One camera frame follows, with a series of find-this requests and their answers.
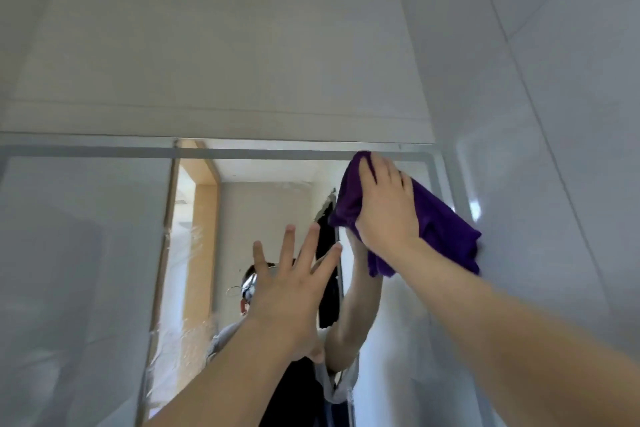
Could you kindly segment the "person's right hand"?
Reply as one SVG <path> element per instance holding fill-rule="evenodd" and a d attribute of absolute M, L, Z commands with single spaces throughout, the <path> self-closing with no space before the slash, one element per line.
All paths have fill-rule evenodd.
<path fill-rule="evenodd" d="M 370 251 L 396 266 L 419 238 L 415 206 L 407 202 L 401 181 L 401 176 L 407 174 L 397 169 L 397 191 L 380 196 L 374 190 L 374 172 L 366 158 L 360 161 L 358 171 L 363 193 L 356 220 L 360 239 Z"/>

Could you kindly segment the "person's left hand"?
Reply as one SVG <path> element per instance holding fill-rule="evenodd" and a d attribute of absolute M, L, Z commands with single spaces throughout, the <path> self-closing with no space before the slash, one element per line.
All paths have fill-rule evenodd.
<path fill-rule="evenodd" d="M 299 276 L 294 264 L 295 227 L 285 228 L 280 258 L 271 278 L 255 285 L 245 319 L 248 334 L 258 346 L 257 356 L 272 365 L 307 357 L 317 334 L 317 312 L 326 285 L 340 259 L 341 245 L 333 245 L 312 274 Z"/>

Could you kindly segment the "purple microfiber cloth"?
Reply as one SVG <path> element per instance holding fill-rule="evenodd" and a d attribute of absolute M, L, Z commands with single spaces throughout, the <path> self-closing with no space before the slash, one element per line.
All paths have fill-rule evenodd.
<path fill-rule="evenodd" d="M 372 169 L 371 152 L 357 152 L 343 174 L 335 208 L 328 218 L 330 226 L 349 229 L 356 237 L 360 237 L 356 220 L 362 208 L 363 193 L 358 170 L 363 158 L 366 158 Z M 470 226 L 418 181 L 413 179 L 412 183 L 420 238 L 438 253 L 480 276 L 476 255 L 481 232 Z"/>

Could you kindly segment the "person's left forearm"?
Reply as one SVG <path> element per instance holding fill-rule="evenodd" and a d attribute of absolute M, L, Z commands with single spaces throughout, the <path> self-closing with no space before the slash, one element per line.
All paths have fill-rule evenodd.
<path fill-rule="evenodd" d="M 204 370 L 143 427 L 259 427 L 304 342 L 290 323 L 246 319 Z"/>

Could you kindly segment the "person's right forearm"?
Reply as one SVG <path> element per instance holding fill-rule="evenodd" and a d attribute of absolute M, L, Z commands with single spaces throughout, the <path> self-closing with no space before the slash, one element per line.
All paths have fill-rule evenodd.
<path fill-rule="evenodd" d="M 509 427 L 640 427 L 640 365 L 418 238 L 385 258 L 449 332 Z"/>

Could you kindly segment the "wall mirror with frosted border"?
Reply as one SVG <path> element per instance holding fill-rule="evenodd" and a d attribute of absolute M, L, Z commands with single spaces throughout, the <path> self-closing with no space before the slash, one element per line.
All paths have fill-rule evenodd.
<path fill-rule="evenodd" d="M 284 228 L 342 257 L 317 312 L 325 360 L 293 362 L 260 427 L 471 427 L 477 400 L 433 316 L 332 227 L 359 151 L 452 208 L 428 144 L 0 132 L 0 427 L 143 427 L 204 370 L 277 266 Z"/>

